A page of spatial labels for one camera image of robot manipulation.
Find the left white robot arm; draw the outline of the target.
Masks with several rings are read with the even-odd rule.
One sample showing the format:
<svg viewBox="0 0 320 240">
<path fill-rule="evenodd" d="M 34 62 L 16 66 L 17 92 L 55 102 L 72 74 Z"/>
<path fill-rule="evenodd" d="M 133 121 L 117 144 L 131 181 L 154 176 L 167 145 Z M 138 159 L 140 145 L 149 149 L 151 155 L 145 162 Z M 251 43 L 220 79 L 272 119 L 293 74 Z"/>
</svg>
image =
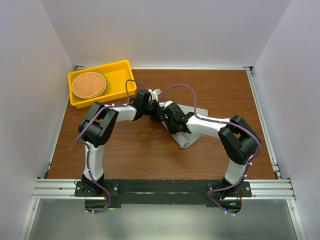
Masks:
<svg viewBox="0 0 320 240">
<path fill-rule="evenodd" d="M 161 90 L 139 90 L 133 102 L 102 104 L 95 102 L 78 127 L 76 142 L 85 147 L 85 167 L 81 176 L 81 191 L 92 196 L 104 195 L 104 147 L 117 122 L 136 121 L 142 116 L 157 115 Z"/>
</svg>

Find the grey cloth napkin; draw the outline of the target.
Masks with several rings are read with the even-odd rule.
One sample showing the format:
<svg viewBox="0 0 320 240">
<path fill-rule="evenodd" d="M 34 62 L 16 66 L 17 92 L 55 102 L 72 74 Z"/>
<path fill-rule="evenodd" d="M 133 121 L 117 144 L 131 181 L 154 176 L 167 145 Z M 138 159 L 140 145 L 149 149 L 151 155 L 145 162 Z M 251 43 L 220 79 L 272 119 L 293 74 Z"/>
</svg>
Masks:
<svg viewBox="0 0 320 240">
<path fill-rule="evenodd" d="M 194 112 L 194 108 L 187 105 L 178 104 L 184 114 Z M 186 149 L 203 137 L 201 133 L 178 132 L 171 135 L 181 149 Z"/>
</svg>

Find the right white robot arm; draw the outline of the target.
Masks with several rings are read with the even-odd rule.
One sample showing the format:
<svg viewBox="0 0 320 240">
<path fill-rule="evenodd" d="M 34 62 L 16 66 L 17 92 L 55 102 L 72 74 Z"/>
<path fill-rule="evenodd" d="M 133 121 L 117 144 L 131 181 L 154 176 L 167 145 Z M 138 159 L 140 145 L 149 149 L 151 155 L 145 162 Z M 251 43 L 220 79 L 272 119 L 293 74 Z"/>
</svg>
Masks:
<svg viewBox="0 0 320 240">
<path fill-rule="evenodd" d="M 261 141 L 247 122 L 239 115 L 233 118 L 212 118 L 197 114 L 184 113 L 172 101 L 161 102 L 158 113 L 171 134 L 200 134 L 220 139 L 229 165 L 222 179 L 222 188 L 209 192 L 224 192 L 233 197 L 240 190 L 240 184 L 247 176 L 249 165 L 261 152 Z"/>
</svg>

